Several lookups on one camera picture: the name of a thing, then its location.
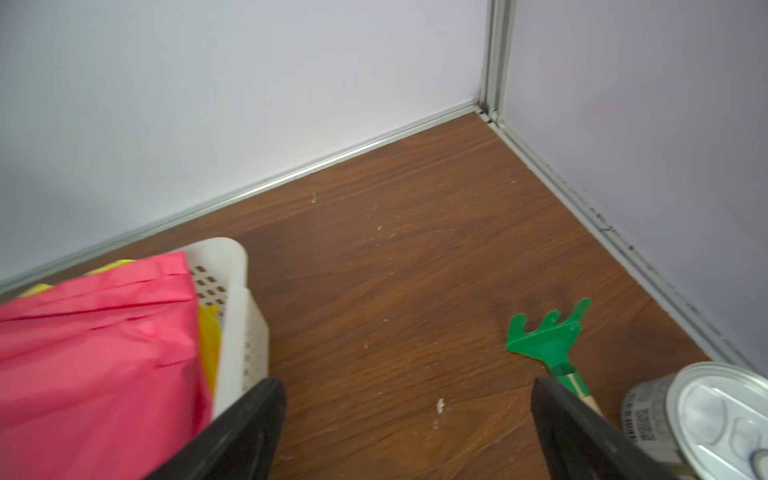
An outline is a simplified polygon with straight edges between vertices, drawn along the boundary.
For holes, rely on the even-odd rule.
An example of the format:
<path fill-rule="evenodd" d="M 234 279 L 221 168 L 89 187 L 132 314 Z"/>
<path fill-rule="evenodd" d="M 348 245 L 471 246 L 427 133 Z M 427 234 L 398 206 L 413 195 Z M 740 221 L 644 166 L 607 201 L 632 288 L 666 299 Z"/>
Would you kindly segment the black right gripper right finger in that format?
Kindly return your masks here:
<path fill-rule="evenodd" d="M 531 413 L 552 479 L 675 479 L 553 378 L 535 380 Z"/>

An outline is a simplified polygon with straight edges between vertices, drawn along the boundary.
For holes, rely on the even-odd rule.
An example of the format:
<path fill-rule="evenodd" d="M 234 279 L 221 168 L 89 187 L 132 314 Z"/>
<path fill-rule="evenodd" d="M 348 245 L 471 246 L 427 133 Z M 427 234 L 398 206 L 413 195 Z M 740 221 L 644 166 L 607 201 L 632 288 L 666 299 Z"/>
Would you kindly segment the plain yellow raincoat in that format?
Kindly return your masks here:
<path fill-rule="evenodd" d="M 123 265 L 135 262 L 135 260 L 118 260 L 87 272 L 85 275 L 96 275 Z M 52 289 L 49 284 L 38 283 L 23 291 L 17 298 L 26 298 Z M 215 392 L 217 372 L 220 357 L 222 331 L 217 320 L 218 307 L 216 305 L 203 306 L 198 304 L 198 330 L 199 330 L 199 355 L 206 380 L 206 384 L 213 395 Z"/>

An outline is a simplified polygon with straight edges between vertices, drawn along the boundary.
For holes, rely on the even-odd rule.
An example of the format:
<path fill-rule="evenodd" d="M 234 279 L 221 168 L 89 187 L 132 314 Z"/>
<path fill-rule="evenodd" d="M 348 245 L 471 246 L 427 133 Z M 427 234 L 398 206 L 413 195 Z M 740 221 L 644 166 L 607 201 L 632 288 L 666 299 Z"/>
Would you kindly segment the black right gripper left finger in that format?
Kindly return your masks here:
<path fill-rule="evenodd" d="M 286 413 L 278 379 L 261 380 L 149 479 L 267 479 Z"/>

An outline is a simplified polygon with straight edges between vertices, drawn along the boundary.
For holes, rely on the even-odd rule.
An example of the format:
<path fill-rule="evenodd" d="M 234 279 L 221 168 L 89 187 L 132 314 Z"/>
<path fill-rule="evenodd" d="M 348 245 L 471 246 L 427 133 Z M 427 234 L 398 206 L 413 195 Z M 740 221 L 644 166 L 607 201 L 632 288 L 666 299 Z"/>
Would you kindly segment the pink raincoat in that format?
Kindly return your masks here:
<path fill-rule="evenodd" d="M 210 423 L 198 297 L 181 252 L 1 308 L 1 475 L 140 479 Z"/>

